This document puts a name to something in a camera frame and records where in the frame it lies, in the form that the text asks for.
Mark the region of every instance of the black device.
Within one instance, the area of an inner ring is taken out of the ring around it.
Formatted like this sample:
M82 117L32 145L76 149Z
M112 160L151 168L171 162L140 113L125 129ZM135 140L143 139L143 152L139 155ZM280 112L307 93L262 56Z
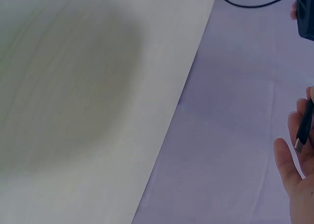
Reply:
M314 0L297 0L299 35L314 41Z

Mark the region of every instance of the white surface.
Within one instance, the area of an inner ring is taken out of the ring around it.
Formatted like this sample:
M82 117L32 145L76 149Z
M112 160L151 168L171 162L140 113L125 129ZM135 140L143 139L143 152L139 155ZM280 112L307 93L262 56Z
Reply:
M131 223L214 0L0 0L0 223Z

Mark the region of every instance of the black cable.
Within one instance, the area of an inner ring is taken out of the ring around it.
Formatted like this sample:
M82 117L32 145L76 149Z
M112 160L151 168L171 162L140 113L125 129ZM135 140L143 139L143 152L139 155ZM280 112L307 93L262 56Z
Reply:
M229 3L233 6L241 7L241 8L262 8L262 7L267 7L267 6L273 5L273 4L280 2L282 0L274 0L272 2L268 2L265 4L261 4L261 5L242 5L242 4L237 4L237 3L231 2L230 0L224 0L224 1L226 1L227 3Z

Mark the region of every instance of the finger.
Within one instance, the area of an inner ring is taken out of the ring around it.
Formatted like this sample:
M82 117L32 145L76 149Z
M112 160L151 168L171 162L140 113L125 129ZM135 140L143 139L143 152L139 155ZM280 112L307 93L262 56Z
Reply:
M296 111L300 114L300 115L304 115L305 109L306 109L306 103L308 102L308 100L306 99L299 99L296 102Z
M296 134L299 129L301 119L302 115L297 112L290 114L288 119L288 128L293 145L295 145L296 142ZM307 177L308 175L314 174L314 150L310 140L308 140L304 145L302 153L297 153L297 157L304 176Z
M311 88L312 87L307 87L306 88L306 99L308 99L308 100L311 98L311 94L310 94Z
M274 142L274 155L284 188L291 197L302 178L294 165L289 147L284 139L278 138Z
M292 4L292 9L296 10L296 1Z
M310 88L310 97L312 100L314 100L314 87Z
M292 10L290 16L293 20L296 20L296 10Z

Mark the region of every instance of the white board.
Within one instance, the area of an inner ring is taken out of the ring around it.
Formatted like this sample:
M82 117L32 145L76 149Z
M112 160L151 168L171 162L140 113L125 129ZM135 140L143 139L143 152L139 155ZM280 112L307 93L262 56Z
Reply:
M0 0L0 223L129 224L214 0Z

